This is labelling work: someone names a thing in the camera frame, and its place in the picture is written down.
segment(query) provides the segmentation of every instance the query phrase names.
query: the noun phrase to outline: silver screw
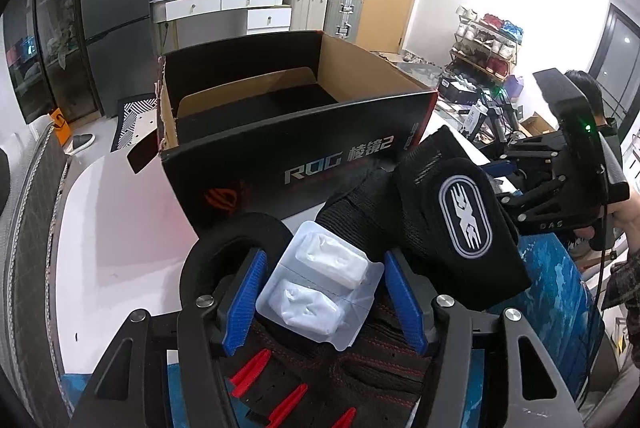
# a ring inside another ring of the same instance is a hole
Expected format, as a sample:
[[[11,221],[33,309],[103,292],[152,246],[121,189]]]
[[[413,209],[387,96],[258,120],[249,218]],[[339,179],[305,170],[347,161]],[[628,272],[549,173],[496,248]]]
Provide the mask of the silver screw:
[[[146,311],[144,309],[136,309],[129,315],[129,320],[133,323],[142,322],[146,318]]]
[[[512,322],[519,322],[520,320],[522,320],[522,313],[517,309],[513,309],[513,308],[505,309],[504,316],[505,318],[507,318],[508,320],[511,320]]]
[[[438,297],[436,298],[436,302],[440,307],[453,307],[453,305],[456,303],[456,301],[453,300],[453,298],[448,294],[438,295]]]
[[[196,305],[201,309],[205,307],[211,307],[215,303],[213,297],[210,294],[203,294],[202,296],[198,296],[196,298]]]

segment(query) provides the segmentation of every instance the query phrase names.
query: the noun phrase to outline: black ring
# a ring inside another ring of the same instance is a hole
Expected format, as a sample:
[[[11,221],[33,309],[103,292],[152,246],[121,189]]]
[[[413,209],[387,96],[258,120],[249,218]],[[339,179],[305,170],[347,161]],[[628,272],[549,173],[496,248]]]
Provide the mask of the black ring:
[[[267,254],[269,272],[278,264],[293,235],[281,221],[251,212],[232,217],[203,234],[193,245],[180,274],[180,303],[212,294],[220,280],[235,273],[251,248]]]

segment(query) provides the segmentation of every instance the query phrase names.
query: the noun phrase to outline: white table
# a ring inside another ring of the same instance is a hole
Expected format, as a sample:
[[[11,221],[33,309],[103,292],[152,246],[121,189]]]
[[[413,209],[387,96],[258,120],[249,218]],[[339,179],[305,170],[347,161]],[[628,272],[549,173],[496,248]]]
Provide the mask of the white table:
[[[282,0],[161,0],[151,2],[162,53],[244,34],[289,31]]]
[[[443,125],[434,113],[424,137]],[[469,141],[453,133],[472,161],[487,163]],[[93,372],[132,310],[158,315],[180,309],[180,270],[197,236],[159,158],[133,174],[126,155],[126,149],[117,150],[90,165],[66,199],[56,265],[58,337],[66,373]],[[510,183],[503,188],[514,190]],[[295,231],[321,207],[284,223]]]

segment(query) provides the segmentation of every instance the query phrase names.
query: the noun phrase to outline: blue mat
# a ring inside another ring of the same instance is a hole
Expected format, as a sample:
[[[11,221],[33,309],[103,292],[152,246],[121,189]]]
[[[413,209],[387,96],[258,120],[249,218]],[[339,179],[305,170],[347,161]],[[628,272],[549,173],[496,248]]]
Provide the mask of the blue mat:
[[[593,299],[555,235],[521,237],[518,249],[533,284],[524,293],[493,307],[491,312],[499,314],[507,307],[522,311],[558,367],[569,392],[576,398],[586,379],[587,323]],[[594,358],[603,334],[604,323],[598,316],[590,339],[590,358]],[[170,364],[167,369],[174,427],[188,428],[178,364]],[[78,403],[88,380],[89,375],[84,374],[62,376],[63,388],[73,405]],[[461,428],[477,428],[479,424],[483,383],[484,351],[474,350]],[[229,382],[227,387],[233,389]],[[239,426],[258,428],[245,419],[247,407],[234,397],[231,400]]]

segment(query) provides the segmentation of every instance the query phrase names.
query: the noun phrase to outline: gray refrigerator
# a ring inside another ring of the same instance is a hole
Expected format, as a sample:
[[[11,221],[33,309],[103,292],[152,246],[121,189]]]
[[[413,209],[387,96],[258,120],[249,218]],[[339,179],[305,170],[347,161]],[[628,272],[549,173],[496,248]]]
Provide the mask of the gray refrigerator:
[[[158,55],[149,0],[80,0],[84,48],[99,105],[118,113],[118,100],[154,92]]]

